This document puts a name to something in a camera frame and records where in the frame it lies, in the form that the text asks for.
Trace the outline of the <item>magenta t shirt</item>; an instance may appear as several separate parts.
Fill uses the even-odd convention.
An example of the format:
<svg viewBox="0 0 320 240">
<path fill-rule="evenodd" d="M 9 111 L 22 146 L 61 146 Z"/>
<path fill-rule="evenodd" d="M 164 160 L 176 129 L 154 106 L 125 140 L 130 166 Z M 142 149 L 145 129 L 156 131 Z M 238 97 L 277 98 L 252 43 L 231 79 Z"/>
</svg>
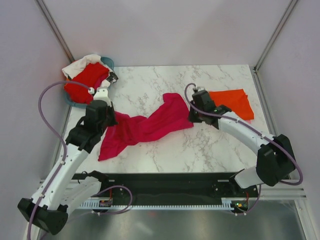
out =
<svg viewBox="0 0 320 240">
<path fill-rule="evenodd" d="M 178 93 L 162 95 L 163 104 L 149 117 L 116 113 L 117 125 L 108 127 L 101 143 L 98 161 L 117 157 L 126 147 L 157 141 L 169 133 L 190 129 L 189 109 Z"/>
</svg>

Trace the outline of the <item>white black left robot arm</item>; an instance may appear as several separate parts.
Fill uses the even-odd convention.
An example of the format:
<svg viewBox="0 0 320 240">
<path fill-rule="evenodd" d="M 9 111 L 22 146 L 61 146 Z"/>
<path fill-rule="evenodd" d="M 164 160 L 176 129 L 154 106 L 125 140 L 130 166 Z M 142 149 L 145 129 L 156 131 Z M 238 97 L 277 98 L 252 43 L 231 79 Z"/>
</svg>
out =
<svg viewBox="0 0 320 240">
<path fill-rule="evenodd" d="M 91 196 L 106 196 L 110 185 L 106 175 L 90 172 L 83 182 L 71 190 L 67 186 L 76 170 L 89 156 L 108 127 L 117 125 L 114 105 L 93 100 L 87 105 L 85 116 L 63 140 L 63 155 L 31 198 L 22 198 L 17 208 L 23 217 L 38 228 L 57 235 L 66 225 L 71 213 Z"/>
</svg>

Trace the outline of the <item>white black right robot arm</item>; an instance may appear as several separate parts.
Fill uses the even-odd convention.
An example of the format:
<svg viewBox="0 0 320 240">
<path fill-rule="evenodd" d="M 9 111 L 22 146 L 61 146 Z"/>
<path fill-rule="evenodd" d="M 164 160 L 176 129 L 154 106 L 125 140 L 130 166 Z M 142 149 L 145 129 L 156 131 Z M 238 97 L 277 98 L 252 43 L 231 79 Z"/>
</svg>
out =
<svg viewBox="0 0 320 240">
<path fill-rule="evenodd" d="M 233 177 L 234 181 L 229 184 L 229 191 L 233 196 L 242 196 L 253 185 L 265 184 L 273 187 L 297 169 L 290 140 L 285 135 L 264 134 L 227 106 L 216 106 L 205 89 L 195 88 L 193 91 L 189 121 L 204 122 L 226 132 L 256 155 L 256 165 L 238 172 Z"/>
</svg>

